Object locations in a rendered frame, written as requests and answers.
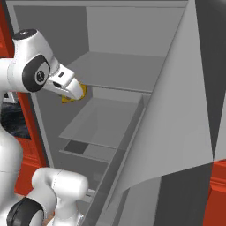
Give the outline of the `grey fridge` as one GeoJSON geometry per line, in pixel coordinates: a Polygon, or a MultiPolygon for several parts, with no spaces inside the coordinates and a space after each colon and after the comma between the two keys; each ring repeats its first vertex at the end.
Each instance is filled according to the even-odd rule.
{"type": "MultiPolygon", "coordinates": [[[[186,4],[183,1],[7,0],[7,6],[13,28],[39,30],[58,61],[68,67],[87,52],[166,58],[186,4]]],[[[62,103],[59,95],[47,90],[32,94],[50,166],[77,172],[88,179],[91,194],[78,203],[84,215],[82,223],[91,207],[102,209],[103,201],[109,197],[151,93],[87,85],[86,97],[71,103],[62,103]],[[92,98],[124,101],[136,95],[141,96],[138,108],[119,145],[112,147],[116,152],[110,162],[59,154],[70,141],[60,138],[60,134],[92,98]]]]}

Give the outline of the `yellow cheese wedge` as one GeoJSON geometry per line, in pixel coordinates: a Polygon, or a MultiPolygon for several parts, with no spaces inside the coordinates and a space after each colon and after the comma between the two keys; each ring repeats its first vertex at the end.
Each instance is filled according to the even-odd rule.
{"type": "MultiPolygon", "coordinates": [[[[79,101],[81,99],[83,99],[86,96],[86,93],[87,93],[87,86],[84,85],[84,84],[80,84],[80,85],[81,85],[81,88],[83,90],[83,95],[79,98],[79,101]]],[[[62,95],[62,103],[75,102],[75,101],[77,101],[77,100],[62,95]]]]}

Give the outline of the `grey fridge shelf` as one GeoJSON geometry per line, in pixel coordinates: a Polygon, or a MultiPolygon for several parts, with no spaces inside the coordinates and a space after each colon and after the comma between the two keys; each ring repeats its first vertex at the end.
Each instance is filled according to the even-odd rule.
{"type": "Polygon", "coordinates": [[[85,85],[151,93],[164,57],[87,52],[68,68],[85,85]]]}
{"type": "Polygon", "coordinates": [[[103,147],[117,147],[140,99],[140,95],[124,101],[92,98],[66,126],[60,138],[103,147]]]}
{"type": "Polygon", "coordinates": [[[116,152],[115,148],[88,144],[80,141],[70,140],[59,154],[66,158],[85,158],[99,162],[110,162],[116,152]]]}

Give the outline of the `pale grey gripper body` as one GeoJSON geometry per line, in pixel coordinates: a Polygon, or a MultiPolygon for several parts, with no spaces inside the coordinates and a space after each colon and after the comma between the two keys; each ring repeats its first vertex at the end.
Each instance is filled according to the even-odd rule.
{"type": "Polygon", "coordinates": [[[84,94],[81,84],[75,78],[73,78],[65,87],[56,82],[53,83],[53,87],[60,95],[64,95],[75,100],[81,99],[84,94]]]}

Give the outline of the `red cupboard run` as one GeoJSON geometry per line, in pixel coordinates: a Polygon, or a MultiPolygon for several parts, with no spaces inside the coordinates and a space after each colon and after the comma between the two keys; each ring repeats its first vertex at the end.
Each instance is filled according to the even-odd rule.
{"type": "Polygon", "coordinates": [[[226,226],[226,159],[213,164],[203,226],[226,226]]]}
{"type": "MultiPolygon", "coordinates": [[[[6,1],[0,0],[0,57],[13,57],[14,47],[11,39],[13,35],[6,1]]],[[[17,138],[23,147],[23,162],[14,191],[21,195],[28,195],[32,190],[32,175],[40,167],[45,167],[47,161],[43,152],[41,135],[36,115],[34,114],[31,95],[18,93],[18,98],[30,139],[17,138]]]]}

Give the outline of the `grey fridge door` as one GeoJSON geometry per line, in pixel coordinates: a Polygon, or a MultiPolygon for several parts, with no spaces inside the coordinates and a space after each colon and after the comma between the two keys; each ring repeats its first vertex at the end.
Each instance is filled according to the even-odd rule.
{"type": "Polygon", "coordinates": [[[82,226],[203,226],[225,102],[226,0],[188,0],[109,197],[82,226]]]}

